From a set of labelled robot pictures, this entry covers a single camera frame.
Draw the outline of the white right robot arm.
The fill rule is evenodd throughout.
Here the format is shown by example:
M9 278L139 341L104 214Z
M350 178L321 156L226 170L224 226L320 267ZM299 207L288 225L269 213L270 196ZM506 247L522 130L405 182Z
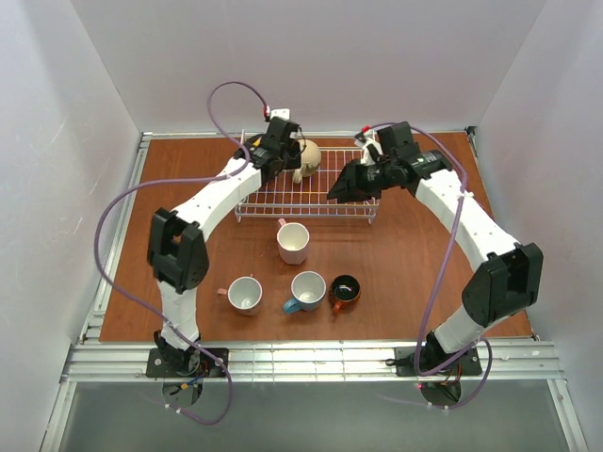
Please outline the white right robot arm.
M450 161L415 143L387 149L370 140L363 156L341 170L327 196L340 203L378 199L399 187L425 205L445 226L474 271L460 307L426 335L408 357L416 374L432 375L455 363L483 334L535 303L544 255L506 233L475 201Z

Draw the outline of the grey mug blue handle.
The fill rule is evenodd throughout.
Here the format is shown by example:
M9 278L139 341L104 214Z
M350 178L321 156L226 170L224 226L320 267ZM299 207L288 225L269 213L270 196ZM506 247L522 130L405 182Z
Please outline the grey mug blue handle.
M296 275L291 283L292 298L283 305L287 315L296 312L316 310L326 295L326 282L314 271L304 271Z

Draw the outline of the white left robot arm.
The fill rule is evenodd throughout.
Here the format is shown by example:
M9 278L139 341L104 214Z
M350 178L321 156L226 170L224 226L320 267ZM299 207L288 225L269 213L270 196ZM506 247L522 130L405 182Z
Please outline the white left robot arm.
M159 288L163 326L154 341L171 372L188 376L200 367L196 297L209 269L207 239L245 198L283 170L298 169L303 151L304 143L296 139L271 149L255 136L192 198L155 211L147 262Z

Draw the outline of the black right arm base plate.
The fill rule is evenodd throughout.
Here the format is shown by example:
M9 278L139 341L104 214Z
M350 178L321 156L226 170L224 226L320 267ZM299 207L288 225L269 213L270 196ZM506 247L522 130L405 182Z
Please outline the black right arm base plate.
M396 369L396 375L398 377L414 377L417 376L417 372L414 368L414 354L415 350L410 347L395 347L394 357L388 358L384 362L387 366L394 367ZM426 373L428 370L431 370L444 363L451 357L452 355L437 357L434 352L428 351L423 347L421 349L419 358L419 368L423 373ZM461 375L462 377L476 377L480 376L481 374L482 368L480 358L477 350L474 347L461 355L455 362L450 363L437 372L437 375Z

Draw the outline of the pale pink tall mug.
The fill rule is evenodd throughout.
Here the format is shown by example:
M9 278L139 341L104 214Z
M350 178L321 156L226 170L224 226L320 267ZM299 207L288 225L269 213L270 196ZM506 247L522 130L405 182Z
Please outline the pale pink tall mug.
M288 265L302 264L309 252L309 231L299 222L287 222L284 218L279 218L277 223L276 239L281 258Z

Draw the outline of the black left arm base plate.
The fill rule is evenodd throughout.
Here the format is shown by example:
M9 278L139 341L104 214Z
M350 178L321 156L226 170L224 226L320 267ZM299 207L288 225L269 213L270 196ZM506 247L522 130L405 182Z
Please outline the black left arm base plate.
M225 371L220 363L228 365L229 349L213 347L208 351L216 357L216 360L199 353L197 349L185 352L177 350L175 353L170 353L160 348L153 348L148 356L145 376L168 379L193 379L199 376L202 378L224 377Z

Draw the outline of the beige round ceramic mug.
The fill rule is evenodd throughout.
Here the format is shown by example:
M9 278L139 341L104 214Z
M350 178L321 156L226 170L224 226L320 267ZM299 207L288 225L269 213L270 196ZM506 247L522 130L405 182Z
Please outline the beige round ceramic mug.
M302 138L298 142L301 148L301 166L293 172L294 184L300 184L303 178L314 175L321 164L321 149L314 141Z

